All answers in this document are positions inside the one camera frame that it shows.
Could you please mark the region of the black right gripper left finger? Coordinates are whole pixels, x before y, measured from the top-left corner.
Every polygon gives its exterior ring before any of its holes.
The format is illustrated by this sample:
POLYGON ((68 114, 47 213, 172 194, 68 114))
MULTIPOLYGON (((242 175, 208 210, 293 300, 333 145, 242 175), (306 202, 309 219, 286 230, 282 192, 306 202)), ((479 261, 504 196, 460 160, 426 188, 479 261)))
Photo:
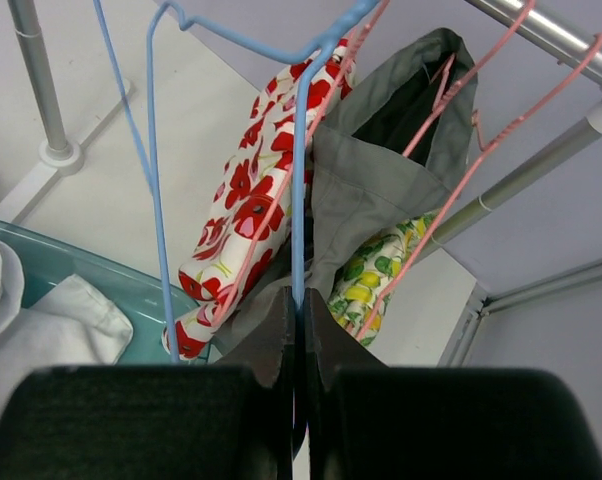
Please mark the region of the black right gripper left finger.
POLYGON ((288 289, 205 366, 37 370, 0 417, 0 479, 288 479, 294 308, 288 289))

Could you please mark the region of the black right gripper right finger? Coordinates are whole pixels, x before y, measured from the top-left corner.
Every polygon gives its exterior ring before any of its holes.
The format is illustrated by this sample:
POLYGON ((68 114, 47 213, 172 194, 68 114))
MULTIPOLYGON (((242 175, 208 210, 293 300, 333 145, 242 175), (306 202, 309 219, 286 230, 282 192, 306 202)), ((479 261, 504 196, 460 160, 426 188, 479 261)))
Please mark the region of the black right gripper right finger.
POLYGON ((390 367, 304 299, 314 479, 602 479, 582 409, 553 374, 390 367))

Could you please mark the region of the white skirt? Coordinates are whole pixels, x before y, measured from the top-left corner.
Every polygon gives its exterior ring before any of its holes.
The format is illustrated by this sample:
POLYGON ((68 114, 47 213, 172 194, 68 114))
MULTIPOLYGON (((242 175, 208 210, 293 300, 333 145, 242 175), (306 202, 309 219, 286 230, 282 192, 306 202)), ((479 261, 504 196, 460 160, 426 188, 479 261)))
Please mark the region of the white skirt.
POLYGON ((94 286, 73 274, 24 308, 25 274, 0 241, 0 414, 32 371, 57 365, 116 363, 133 338, 130 320, 94 286))

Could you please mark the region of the blue wire hanger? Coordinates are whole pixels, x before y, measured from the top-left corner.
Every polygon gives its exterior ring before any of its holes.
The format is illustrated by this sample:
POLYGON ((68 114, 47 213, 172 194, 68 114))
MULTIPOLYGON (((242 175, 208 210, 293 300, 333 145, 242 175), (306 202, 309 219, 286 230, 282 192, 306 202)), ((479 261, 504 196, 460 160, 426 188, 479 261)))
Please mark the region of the blue wire hanger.
POLYGON ((305 171, 305 149, 306 142, 312 134, 305 130, 305 114, 307 111, 307 99, 310 82, 317 71, 332 56, 332 52, 340 38, 350 29, 356 27, 366 15, 374 13, 378 16, 382 13, 387 3, 385 1, 357 1, 352 7, 346 10, 334 23, 315 38, 310 40, 301 50, 297 52, 285 52, 274 47, 267 46, 256 40, 250 39, 242 34, 232 31, 226 27, 216 24, 201 16, 188 17, 183 8, 174 1, 163 2, 156 11, 146 33, 146 76, 147 76, 147 106, 148 106, 148 136, 149 136, 149 160, 147 161, 147 178, 150 191, 153 198, 155 231, 157 238, 157 249, 160 265, 160 278, 162 282, 162 294, 164 301, 164 313, 166 327, 168 329, 170 340, 170 356, 173 361, 179 359, 176 327, 173 313, 173 304, 171 299, 169 272, 167 264, 167 252, 165 245, 165 233, 162 213, 162 202, 160 195, 160 180, 158 169, 157 153, 157 134, 155 118, 155 98, 154 98, 154 52, 153 40, 155 30, 163 15, 170 9, 174 10, 178 18, 178 26, 182 31, 189 30, 194 25, 199 25, 204 29, 230 41, 231 43, 243 47, 265 58, 284 63, 295 64, 305 60, 312 53, 318 52, 316 60, 301 75, 298 94, 296 97, 295 112, 295 130, 293 144, 293 163, 292 169, 287 175, 286 184, 291 187, 292 199, 292 298, 293 298, 293 327, 295 329, 304 325, 301 318, 301 308, 303 306, 304 280, 302 268, 304 266, 303 258, 303 240, 304 240, 304 171, 305 171))
POLYGON ((120 96, 120 100, 123 106, 123 111, 124 111, 124 115, 132 136, 132 140, 133 140, 133 144, 135 146, 135 150, 136 150, 136 154, 138 157, 138 160, 140 162, 141 168, 143 170, 143 174, 146 180, 146 183, 148 185, 148 189, 152 190, 152 186, 153 186, 153 178, 152 178, 152 174, 150 171, 150 164, 149 164, 149 159, 148 159, 148 155, 145 149, 145 146, 143 144, 140 132, 138 130, 138 127, 134 121, 133 118, 133 114, 132 114, 132 110, 130 108, 129 105, 129 100, 128 100, 128 93, 126 92, 126 88, 124 85, 124 78, 121 74, 121 70, 119 68, 119 64, 117 61, 117 57, 116 57, 116 53, 111 41, 111 37, 110 37, 110 33, 109 33, 109 29, 107 26, 107 22, 106 22, 106 18, 104 15, 104 11, 102 8, 102 4, 100 0, 93 0, 93 7, 95 10, 95 14, 97 17, 97 21, 100 27, 100 31, 101 31, 101 35, 106 47, 106 51, 110 60, 110 64, 112 67, 112 71, 114 74, 114 78, 115 78, 115 82, 119 91, 119 96, 120 96))

